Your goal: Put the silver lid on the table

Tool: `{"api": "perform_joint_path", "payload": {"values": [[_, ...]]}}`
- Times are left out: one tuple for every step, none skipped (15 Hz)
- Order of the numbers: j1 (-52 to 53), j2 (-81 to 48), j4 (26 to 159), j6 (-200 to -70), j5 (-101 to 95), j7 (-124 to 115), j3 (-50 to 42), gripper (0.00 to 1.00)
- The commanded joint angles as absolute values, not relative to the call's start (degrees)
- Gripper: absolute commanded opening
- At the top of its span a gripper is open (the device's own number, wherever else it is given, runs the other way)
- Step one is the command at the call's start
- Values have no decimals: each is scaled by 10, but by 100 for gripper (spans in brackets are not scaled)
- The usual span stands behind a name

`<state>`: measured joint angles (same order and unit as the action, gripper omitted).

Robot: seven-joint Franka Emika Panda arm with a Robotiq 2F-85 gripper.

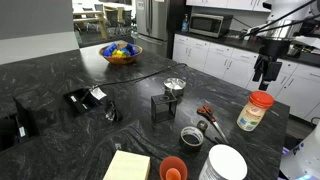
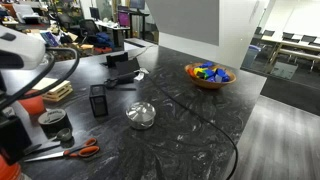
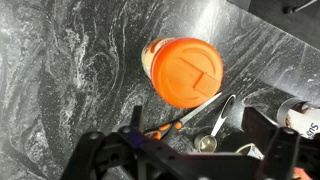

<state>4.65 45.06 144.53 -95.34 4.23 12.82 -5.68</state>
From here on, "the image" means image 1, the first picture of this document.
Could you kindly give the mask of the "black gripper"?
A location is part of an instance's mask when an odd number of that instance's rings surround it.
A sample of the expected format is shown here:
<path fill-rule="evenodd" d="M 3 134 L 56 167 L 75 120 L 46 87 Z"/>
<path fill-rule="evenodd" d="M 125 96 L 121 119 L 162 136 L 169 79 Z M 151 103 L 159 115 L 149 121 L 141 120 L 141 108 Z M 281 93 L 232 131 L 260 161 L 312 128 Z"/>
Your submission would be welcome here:
<path fill-rule="evenodd" d="M 277 59 L 288 52 L 289 46 L 290 41 L 262 40 L 253 76 L 253 81 L 260 83 L 259 90 L 266 91 L 269 84 L 277 79 L 282 67 L 282 63 Z"/>

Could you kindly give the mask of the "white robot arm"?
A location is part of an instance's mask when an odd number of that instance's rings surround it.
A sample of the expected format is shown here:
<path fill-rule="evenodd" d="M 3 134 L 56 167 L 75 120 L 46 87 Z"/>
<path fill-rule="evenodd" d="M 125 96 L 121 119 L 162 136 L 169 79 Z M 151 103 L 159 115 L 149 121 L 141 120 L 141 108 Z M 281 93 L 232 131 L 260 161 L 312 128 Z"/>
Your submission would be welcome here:
<path fill-rule="evenodd" d="M 247 36 L 265 32 L 261 48 L 254 65 L 253 81 L 259 82 L 259 89 L 266 91 L 272 81 L 276 81 L 284 56 L 291 42 L 300 35 L 304 22 L 319 19 L 319 0 L 267 0 L 263 7 L 271 12 L 266 23 Z"/>

